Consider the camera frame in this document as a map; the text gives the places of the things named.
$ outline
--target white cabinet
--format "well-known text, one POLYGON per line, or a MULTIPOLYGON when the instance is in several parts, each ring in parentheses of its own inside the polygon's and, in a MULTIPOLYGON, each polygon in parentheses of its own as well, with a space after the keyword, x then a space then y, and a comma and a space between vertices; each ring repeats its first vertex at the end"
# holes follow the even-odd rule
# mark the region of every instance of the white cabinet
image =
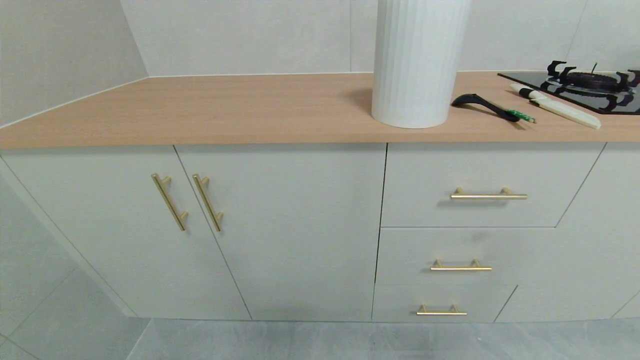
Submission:
POLYGON ((371 321, 385 144, 177 150, 254 320, 371 321))
MULTIPOLYGON (((518 287, 499 322, 609 318, 637 293, 638 179, 640 145, 608 143, 554 232, 562 246, 535 283, 518 287)), ((630 305, 618 316, 633 316, 630 305)))
POLYGON ((493 322, 514 288, 504 285, 376 285, 373 321, 493 322))
POLYGON ((554 227, 602 143, 390 143, 383 227, 554 227), (499 194, 526 200, 452 200, 499 194))
POLYGON ((522 284, 546 272, 555 250, 563 247, 553 228, 458 227, 383 228, 376 284, 522 284), (491 271, 432 271, 442 266, 470 267, 474 259, 491 271))
POLYGON ((618 313, 615 318, 640 318, 640 295, 636 294, 618 313))
POLYGON ((497 322, 556 322, 608 319, 634 294, 637 286, 616 281, 548 278, 546 284, 519 285, 497 322))
POLYGON ((3 151, 66 237, 138 316, 249 314, 173 147, 3 151), (151 174, 188 211, 180 231, 151 174))

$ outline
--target gold handle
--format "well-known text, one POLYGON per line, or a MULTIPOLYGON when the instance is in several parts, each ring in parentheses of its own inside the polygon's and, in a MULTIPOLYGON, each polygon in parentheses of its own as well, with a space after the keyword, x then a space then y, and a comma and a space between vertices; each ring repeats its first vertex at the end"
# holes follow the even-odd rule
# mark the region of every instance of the gold handle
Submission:
POLYGON ((491 271, 493 270, 490 266, 482 266, 480 265, 480 261, 478 259, 474 259, 471 262, 471 266, 442 266, 442 262, 440 259, 436 259, 436 262, 431 266, 431 271, 491 271))
POLYGON ((224 214, 222 213, 222 211, 220 211, 219 213, 216 212, 216 210, 213 208, 213 205, 211 204, 211 201, 209 200, 209 196, 207 195, 207 191, 205 189, 209 185, 209 177, 200 179, 200 175, 193 174, 193 180, 196 182, 196 187, 198 188, 198 192, 200 193, 202 201, 204 202, 204 206, 205 208, 207 208, 207 212, 209 213, 211 220, 213 220, 213 224, 216 226, 216 231, 222 231, 222 226, 220 226, 220 223, 222 222, 222 216, 224 214))
POLYGON ((452 200, 527 200, 527 194, 512 193, 504 187, 499 193, 464 193, 462 188, 450 194, 452 200))
POLYGON ((178 223, 178 227, 180 227, 180 231, 185 231, 186 227, 184 225, 184 222, 187 219, 187 216, 189 215, 189 213, 185 211, 178 216, 178 211, 175 209, 175 205, 173 204, 173 201, 169 197, 169 194, 167 194, 166 189, 164 188, 165 185, 171 183, 171 177, 167 176, 164 179, 160 179, 160 175, 152 174, 151 178, 154 180, 154 183, 158 187, 158 190, 160 191, 160 194, 162 195, 164 202, 166 202, 166 205, 169 207, 169 211, 171 211, 171 214, 173 215, 175 222, 178 223))
POLYGON ((420 305, 420 309, 415 313, 420 316, 466 316, 467 313, 464 311, 460 311, 456 304, 451 306, 451 309, 448 311, 427 311, 427 305, 420 305))

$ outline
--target white cylindrical container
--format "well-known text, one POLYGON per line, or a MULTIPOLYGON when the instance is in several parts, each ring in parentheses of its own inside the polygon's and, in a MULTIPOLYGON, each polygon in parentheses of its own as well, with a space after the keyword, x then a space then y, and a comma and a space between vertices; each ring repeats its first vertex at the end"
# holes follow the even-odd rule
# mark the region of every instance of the white cylindrical container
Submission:
POLYGON ((379 0, 372 116, 397 127, 447 120, 471 0, 379 0))

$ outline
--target wooden countertop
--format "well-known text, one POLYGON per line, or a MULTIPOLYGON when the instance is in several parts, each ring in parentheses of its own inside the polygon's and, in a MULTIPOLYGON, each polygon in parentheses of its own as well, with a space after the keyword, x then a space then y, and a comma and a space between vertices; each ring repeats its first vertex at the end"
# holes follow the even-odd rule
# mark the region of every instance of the wooden countertop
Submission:
POLYGON ((454 97, 477 93, 536 117, 509 123, 486 108, 451 108, 431 129, 371 115, 372 74, 148 78, 0 129, 0 149, 106 145, 323 142, 638 142, 640 116, 580 126, 510 92, 495 72, 459 72, 454 97))

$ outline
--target knife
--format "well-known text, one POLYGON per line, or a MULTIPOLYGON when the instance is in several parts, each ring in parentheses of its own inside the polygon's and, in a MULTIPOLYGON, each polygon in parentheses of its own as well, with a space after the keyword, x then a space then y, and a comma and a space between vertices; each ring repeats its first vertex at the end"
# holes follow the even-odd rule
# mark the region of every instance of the knife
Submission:
POLYGON ((566 119, 577 122, 578 124, 588 126, 592 129, 600 129, 600 126, 602 126, 602 123, 597 117, 578 110, 573 106, 550 99, 544 96, 541 92, 535 91, 528 86, 511 84, 511 88, 516 90, 520 96, 529 99, 529 102, 543 108, 544 110, 560 115, 566 119))

